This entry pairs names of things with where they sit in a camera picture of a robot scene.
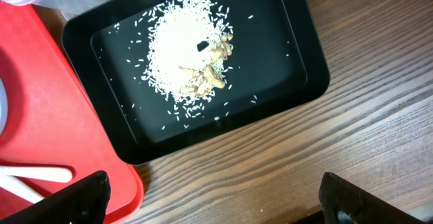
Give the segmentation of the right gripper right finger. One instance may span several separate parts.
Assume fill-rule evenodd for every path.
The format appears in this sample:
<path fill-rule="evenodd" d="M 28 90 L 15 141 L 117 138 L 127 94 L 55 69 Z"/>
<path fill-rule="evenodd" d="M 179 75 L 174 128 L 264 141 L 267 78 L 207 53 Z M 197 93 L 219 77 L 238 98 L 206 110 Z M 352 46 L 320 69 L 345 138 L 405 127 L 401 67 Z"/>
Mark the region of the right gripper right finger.
<path fill-rule="evenodd" d="M 319 188 L 318 223 L 426 224 L 338 175 L 324 173 Z"/>

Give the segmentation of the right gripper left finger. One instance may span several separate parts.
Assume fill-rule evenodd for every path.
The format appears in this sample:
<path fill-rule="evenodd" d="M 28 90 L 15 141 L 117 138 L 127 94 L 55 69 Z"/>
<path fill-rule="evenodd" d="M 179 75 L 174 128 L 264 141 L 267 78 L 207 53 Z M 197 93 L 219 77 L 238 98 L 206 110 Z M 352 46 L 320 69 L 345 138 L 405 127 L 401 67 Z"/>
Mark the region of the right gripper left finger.
<path fill-rule="evenodd" d="M 107 172 L 96 171 L 13 215 L 1 224 L 102 224 L 111 195 Z"/>

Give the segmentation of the pink plastic fork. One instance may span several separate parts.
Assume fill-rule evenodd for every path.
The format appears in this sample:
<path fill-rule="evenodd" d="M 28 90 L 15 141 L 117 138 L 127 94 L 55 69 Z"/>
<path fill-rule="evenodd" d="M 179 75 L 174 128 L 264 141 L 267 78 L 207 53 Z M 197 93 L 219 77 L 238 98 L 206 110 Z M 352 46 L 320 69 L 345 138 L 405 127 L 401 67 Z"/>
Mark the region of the pink plastic fork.
<path fill-rule="evenodd" d="M 1 166 L 1 174 L 58 183 L 67 183 L 73 177 L 69 169 L 54 166 Z"/>

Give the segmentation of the white plastic spoon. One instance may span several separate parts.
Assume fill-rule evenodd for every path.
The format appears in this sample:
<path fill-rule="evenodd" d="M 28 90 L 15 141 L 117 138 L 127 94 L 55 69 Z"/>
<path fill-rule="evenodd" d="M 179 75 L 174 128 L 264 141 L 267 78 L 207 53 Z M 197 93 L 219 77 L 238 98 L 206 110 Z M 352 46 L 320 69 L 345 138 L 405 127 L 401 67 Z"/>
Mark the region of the white plastic spoon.
<path fill-rule="evenodd" d="M 32 204 L 44 199 L 41 194 L 13 176 L 1 175 L 1 187 Z"/>

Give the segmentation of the rice and food scraps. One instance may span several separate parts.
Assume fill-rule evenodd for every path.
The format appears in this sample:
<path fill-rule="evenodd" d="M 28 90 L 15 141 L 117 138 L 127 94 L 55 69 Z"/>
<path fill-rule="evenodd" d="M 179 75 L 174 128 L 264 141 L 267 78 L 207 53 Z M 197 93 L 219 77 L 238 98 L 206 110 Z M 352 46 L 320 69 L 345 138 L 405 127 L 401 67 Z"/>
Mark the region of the rice and food scraps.
<path fill-rule="evenodd" d="M 229 116 L 303 77 L 281 0 L 165 0 L 92 46 L 127 121 L 146 132 Z"/>

